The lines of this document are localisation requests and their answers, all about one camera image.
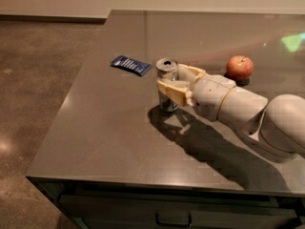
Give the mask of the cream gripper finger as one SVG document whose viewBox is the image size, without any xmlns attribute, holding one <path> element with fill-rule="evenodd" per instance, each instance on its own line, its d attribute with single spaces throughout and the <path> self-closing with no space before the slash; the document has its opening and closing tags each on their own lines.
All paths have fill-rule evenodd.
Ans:
<svg viewBox="0 0 305 229">
<path fill-rule="evenodd" d="M 179 106 L 192 106 L 193 92 L 186 81 L 157 80 L 158 90 Z"/>
<path fill-rule="evenodd" d="M 205 70 L 194 66 L 179 64 L 178 67 L 179 79 L 188 82 L 191 89 L 199 79 L 208 76 Z"/>
</svg>

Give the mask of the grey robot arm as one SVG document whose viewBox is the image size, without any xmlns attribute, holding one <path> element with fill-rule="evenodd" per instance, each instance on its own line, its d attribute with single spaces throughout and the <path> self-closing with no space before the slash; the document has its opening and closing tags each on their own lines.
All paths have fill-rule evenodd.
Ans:
<svg viewBox="0 0 305 229">
<path fill-rule="evenodd" d="M 273 162 L 305 157 L 305 99 L 282 94 L 272 100 L 238 87 L 222 75 L 169 59 L 156 66 L 158 91 L 197 115 L 221 122 Z"/>
</svg>

